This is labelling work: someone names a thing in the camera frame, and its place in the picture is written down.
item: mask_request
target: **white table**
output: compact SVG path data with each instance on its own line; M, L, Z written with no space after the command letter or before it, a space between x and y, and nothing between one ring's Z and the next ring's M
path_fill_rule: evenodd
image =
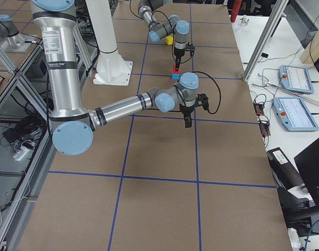
M237 42L237 46L240 50L240 56L243 63L249 62L249 59L254 51L254 48L257 44L257 41L264 29L264 26L268 20L267 17L256 17L249 16L249 23L247 26L241 25L240 18L242 16L238 16L236 22L232 24L235 39ZM274 36L269 39L267 45L264 49L264 53L269 54L269 59L271 58L285 58L291 54L294 54L301 47L301 43L297 39L294 34L292 28L285 18L282 18ZM302 67L313 67L313 65L302 64L300 61L300 55L304 49L301 49L295 56L292 55L286 59L274 59L267 60L266 62L260 62L256 65L249 81L248 85L250 90L257 94L265 94L267 96L267 100L272 100L273 95L263 89L262 87L254 86L253 84L262 84L262 80L258 77L258 73L262 74L263 69L272 68L279 69L282 64L290 64L292 66L302 66ZM316 68L309 69L310 77L312 81L319 81L319 73ZM278 71L275 70L264 70L264 76L266 76L270 82L274 85L279 84L279 75ZM314 93L311 95L307 95L308 97L319 101L319 83L314 83ZM275 93L276 88L267 87L269 91ZM255 94L252 92L252 99L255 98ZM289 94L283 92L282 90L278 90L276 93L276 97L286 97L290 96ZM305 100L305 103L310 110L310 112L319 112L319 107L312 105L311 103ZM280 147L291 163L295 166L294 157L299 154L303 149L305 149L309 144L315 141L319 137L319 130L316 132L287 132L284 127L281 125L279 119L277 118L276 113L271 108L271 102L267 102L265 104L264 112L266 116L270 119L270 133L269 143L266 147L266 150L274 149L276 147ZM319 115L315 115L314 119L319 126ZM307 197L299 188L290 189L294 195L298 198ZM319 248L319 235L311 236L310 243L307 247L308 250L314 250L315 248ZM301 238L301 243L304 244L304 238Z

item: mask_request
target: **blue block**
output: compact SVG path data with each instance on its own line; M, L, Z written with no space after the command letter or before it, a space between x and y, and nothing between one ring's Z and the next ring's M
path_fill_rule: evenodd
M179 79L179 74L172 74L172 79Z

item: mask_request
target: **white label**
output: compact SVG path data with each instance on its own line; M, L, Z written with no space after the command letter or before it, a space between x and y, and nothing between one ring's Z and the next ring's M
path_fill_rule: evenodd
M49 30L42 32L42 40L44 45L44 53L61 54L61 37L58 30Z
M276 159L278 160L278 162L280 163L280 165L287 163L287 159L285 158L285 156L282 154L282 152L280 150L274 151L274 156L276 157Z

